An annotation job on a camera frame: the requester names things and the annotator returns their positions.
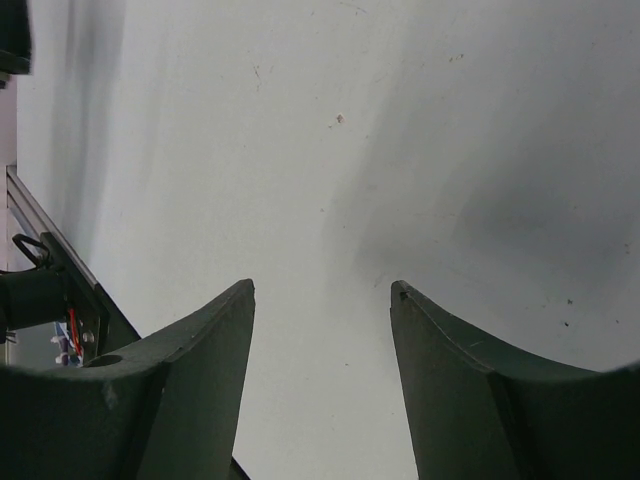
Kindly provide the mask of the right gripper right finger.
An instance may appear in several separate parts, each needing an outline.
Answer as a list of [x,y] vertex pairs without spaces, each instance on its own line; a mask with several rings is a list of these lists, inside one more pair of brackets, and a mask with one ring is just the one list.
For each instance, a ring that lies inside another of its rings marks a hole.
[[606,372],[526,352],[404,281],[390,320],[422,479],[635,479],[639,367]]

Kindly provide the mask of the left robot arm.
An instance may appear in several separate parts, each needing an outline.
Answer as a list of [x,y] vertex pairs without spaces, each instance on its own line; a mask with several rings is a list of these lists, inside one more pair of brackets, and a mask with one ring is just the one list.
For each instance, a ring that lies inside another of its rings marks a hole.
[[13,76],[31,71],[32,36],[26,0],[0,1],[1,89]]

